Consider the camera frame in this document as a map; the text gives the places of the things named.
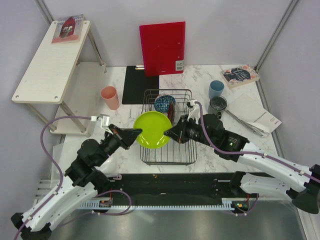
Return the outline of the black wire dish rack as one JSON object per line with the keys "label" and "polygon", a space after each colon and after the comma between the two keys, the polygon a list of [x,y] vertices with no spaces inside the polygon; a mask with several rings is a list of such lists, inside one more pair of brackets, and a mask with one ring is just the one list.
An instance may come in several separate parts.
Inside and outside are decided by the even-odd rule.
{"label": "black wire dish rack", "polygon": [[[180,117],[189,113],[187,101],[193,98],[192,91],[189,89],[159,89],[159,95],[168,94],[175,98],[179,104]],[[142,113],[156,111],[154,102],[157,96],[147,98],[142,104]],[[157,149],[140,147],[139,155],[143,163],[147,165],[190,165],[196,162],[197,146],[193,140],[184,144],[179,144],[174,140]]]}

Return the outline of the green plate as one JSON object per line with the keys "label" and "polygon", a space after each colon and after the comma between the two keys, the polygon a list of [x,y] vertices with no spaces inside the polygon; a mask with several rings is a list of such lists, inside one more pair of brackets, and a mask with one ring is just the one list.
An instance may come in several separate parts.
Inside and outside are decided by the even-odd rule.
{"label": "green plate", "polygon": [[134,122],[134,129],[142,129],[136,141],[144,148],[158,149],[164,147],[170,138],[164,135],[172,128],[169,118],[158,111],[148,111],[141,114]]}

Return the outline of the pink plastic cup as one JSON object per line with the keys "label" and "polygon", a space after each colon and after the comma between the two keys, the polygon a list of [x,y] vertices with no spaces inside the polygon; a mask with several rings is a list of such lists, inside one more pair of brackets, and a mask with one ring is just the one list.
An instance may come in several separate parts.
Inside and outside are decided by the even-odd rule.
{"label": "pink plastic cup", "polygon": [[104,102],[107,104],[110,110],[117,110],[120,106],[119,104],[119,98],[118,93],[115,87],[113,86],[106,86],[104,87],[101,92],[100,96],[104,100]]}

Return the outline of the dark grey ceramic mug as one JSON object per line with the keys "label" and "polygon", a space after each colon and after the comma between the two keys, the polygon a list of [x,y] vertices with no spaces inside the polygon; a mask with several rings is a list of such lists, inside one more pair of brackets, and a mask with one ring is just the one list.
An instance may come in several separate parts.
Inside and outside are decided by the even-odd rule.
{"label": "dark grey ceramic mug", "polygon": [[215,115],[220,120],[227,104],[227,100],[223,96],[215,96],[209,101],[208,113]]}

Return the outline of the light blue plastic cup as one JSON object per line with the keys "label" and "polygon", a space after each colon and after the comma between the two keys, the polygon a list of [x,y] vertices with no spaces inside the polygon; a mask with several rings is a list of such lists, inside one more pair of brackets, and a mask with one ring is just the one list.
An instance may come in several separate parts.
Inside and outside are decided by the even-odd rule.
{"label": "light blue plastic cup", "polygon": [[209,85],[208,97],[212,99],[214,97],[220,96],[224,90],[224,84],[219,80],[213,80]]}

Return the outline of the clear glass tumbler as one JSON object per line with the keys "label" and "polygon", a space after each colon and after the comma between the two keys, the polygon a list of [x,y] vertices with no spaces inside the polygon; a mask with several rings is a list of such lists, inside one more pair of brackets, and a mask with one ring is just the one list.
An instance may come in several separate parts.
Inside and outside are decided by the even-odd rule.
{"label": "clear glass tumbler", "polygon": [[223,96],[215,96],[210,100],[210,106],[213,110],[224,111],[227,107],[227,100]]}

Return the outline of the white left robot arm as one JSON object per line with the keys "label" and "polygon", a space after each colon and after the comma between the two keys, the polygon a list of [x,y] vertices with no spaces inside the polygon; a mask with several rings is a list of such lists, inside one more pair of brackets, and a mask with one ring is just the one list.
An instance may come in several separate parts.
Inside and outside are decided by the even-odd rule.
{"label": "white left robot arm", "polygon": [[14,238],[47,240],[62,220],[82,203],[114,192],[109,178],[98,167],[119,148],[129,149],[141,133],[140,128],[110,124],[101,141],[85,140],[70,167],[59,172],[58,184],[34,207],[11,217],[17,228]]}

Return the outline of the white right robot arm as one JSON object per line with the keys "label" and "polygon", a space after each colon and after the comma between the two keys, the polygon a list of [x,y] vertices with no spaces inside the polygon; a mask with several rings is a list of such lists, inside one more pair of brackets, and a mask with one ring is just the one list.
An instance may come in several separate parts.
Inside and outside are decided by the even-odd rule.
{"label": "white right robot arm", "polygon": [[210,146],[220,158],[252,166],[268,175],[254,177],[250,173],[235,172],[229,184],[229,191],[235,197],[244,193],[274,195],[290,200],[304,212],[320,212],[318,164],[309,167],[268,153],[247,138],[226,130],[213,114],[205,114],[199,121],[183,115],[164,135],[179,144],[193,140]]}

